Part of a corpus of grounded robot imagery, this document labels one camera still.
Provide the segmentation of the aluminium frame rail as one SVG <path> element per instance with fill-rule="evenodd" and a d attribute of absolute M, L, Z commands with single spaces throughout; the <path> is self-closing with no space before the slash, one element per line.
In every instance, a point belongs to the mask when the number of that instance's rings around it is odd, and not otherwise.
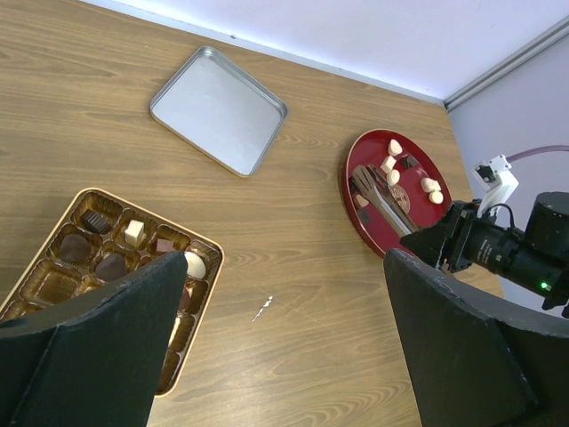
<path fill-rule="evenodd" d="M 513 52 L 485 73 L 463 86 L 444 100 L 445 109 L 450 112 L 457 109 L 466 101 L 472 99 L 484 90 L 488 89 L 499 80 L 508 76 L 511 72 L 525 65 L 528 61 L 546 52 L 555 44 L 568 37 L 568 17 L 548 28 L 533 40 Z"/>

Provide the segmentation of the white scrap on table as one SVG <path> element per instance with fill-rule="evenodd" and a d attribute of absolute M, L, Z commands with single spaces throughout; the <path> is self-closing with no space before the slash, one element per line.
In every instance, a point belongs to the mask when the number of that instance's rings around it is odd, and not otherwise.
<path fill-rule="evenodd" d="M 272 301 L 273 301 L 273 295 L 270 295 L 270 296 L 268 297 L 268 299 L 267 299 L 267 300 L 262 304 L 262 306 L 258 309 L 257 313 L 256 313 L 256 314 L 254 315 L 254 317 L 252 318 L 252 322 L 251 322 L 251 323 L 254 323 L 254 322 L 259 318 L 259 316 L 263 313 L 263 311 L 264 311 L 266 308 L 268 308 L 268 307 L 270 306 L 270 304 L 272 303 Z"/>

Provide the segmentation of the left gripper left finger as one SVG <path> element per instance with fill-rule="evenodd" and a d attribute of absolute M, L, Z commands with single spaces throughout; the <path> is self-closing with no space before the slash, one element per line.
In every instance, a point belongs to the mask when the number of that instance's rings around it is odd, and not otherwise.
<path fill-rule="evenodd" d="M 144 426 L 188 264 L 182 252 L 1 325 L 3 426 Z"/>

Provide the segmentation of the dark square chocolate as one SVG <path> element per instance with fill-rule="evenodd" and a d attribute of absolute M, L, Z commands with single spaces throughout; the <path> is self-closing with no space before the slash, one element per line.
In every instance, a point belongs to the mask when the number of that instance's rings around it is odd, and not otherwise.
<path fill-rule="evenodd" d="M 417 164 L 419 164 L 417 159 L 412 155 L 401 157 L 400 163 L 405 170 L 413 169 Z"/>

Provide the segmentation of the white chocolate in box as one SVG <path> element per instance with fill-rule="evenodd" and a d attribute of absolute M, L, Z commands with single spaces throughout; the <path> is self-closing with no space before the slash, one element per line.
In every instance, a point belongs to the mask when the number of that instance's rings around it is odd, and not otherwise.
<path fill-rule="evenodd" d="M 195 279 L 203 279 L 207 269 L 204 260 L 196 253 L 187 251 L 184 253 L 187 262 L 187 275 Z"/>

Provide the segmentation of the gold chocolate box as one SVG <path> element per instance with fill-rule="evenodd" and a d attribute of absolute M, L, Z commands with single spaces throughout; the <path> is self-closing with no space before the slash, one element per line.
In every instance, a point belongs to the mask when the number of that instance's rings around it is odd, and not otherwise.
<path fill-rule="evenodd" d="M 188 299 L 177 310 L 156 396 L 180 379 L 225 258 L 222 247 L 156 213 L 103 189 L 81 190 L 1 305 L 1 320 L 32 314 L 106 285 L 96 269 L 121 254 L 133 272 L 167 251 L 195 254 L 201 278 L 187 275 Z"/>

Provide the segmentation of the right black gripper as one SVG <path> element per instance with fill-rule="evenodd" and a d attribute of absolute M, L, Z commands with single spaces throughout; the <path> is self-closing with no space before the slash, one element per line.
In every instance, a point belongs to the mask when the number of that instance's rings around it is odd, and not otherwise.
<path fill-rule="evenodd" d="M 454 200 L 435 224 L 401 237 L 399 244 L 437 270 L 459 272 L 469 268 L 473 261 L 466 257 L 466 249 L 475 226 L 481 225 L 483 230 L 476 233 L 484 234 L 495 226 L 499 209 L 503 207 L 511 214 L 509 205 L 499 203 L 478 217 L 481 202 Z"/>

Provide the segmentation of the round red plate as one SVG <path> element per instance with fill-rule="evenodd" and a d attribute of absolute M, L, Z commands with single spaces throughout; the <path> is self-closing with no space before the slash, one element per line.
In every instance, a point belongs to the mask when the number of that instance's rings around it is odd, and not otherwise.
<path fill-rule="evenodd" d="M 415 142 L 390 130 L 359 136 L 341 169 L 341 194 L 357 233 L 379 256 L 404 234 L 440 220 L 452 198 L 443 175 Z"/>

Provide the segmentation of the brown metal tongs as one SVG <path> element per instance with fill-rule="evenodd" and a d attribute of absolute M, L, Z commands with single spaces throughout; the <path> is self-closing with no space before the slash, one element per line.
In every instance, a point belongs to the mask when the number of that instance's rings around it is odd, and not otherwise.
<path fill-rule="evenodd" d="M 357 166 L 351 174 L 360 194 L 376 207 L 399 237 L 420 229 L 398 204 L 385 181 L 378 183 L 367 167 Z"/>

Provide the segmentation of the white heart chocolate top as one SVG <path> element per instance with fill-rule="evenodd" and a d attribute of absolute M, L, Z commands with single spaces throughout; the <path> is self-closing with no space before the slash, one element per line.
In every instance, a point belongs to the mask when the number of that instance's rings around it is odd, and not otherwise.
<path fill-rule="evenodd" d="M 391 139 L 388 145 L 388 152 L 392 157 L 397 157 L 403 153 L 403 148 L 396 139 Z"/>

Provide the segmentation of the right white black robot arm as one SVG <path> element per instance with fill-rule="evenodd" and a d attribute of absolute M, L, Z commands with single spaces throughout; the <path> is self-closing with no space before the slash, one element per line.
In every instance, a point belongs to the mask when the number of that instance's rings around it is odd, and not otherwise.
<path fill-rule="evenodd" d="M 543 298 L 541 308 L 561 307 L 568 317 L 568 194 L 542 192 L 526 229 L 509 205 L 455 200 L 434 225 L 400 238 L 400 244 L 435 269 L 456 273 L 476 264 Z"/>

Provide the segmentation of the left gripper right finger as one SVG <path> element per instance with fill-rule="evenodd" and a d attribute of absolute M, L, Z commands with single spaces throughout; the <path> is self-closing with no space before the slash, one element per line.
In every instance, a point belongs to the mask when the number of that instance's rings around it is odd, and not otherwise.
<path fill-rule="evenodd" d="M 566 426 L 568 322 L 384 258 L 397 331 L 425 426 Z"/>

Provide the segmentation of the silver tin lid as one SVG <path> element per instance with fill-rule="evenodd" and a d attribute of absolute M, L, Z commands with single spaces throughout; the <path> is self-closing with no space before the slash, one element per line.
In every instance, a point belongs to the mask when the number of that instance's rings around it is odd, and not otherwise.
<path fill-rule="evenodd" d="M 268 154 L 288 108 L 219 50 L 203 46 L 159 90 L 149 112 L 181 139 L 246 178 Z"/>

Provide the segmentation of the white chocolate pair right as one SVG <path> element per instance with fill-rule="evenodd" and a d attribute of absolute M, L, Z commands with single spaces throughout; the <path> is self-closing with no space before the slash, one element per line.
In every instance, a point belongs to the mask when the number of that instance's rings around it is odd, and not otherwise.
<path fill-rule="evenodd" d="M 441 205 L 445 199 L 438 181 L 429 177 L 421 179 L 421 188 L 428 194 L 429 201 L 434 205 Z"/>

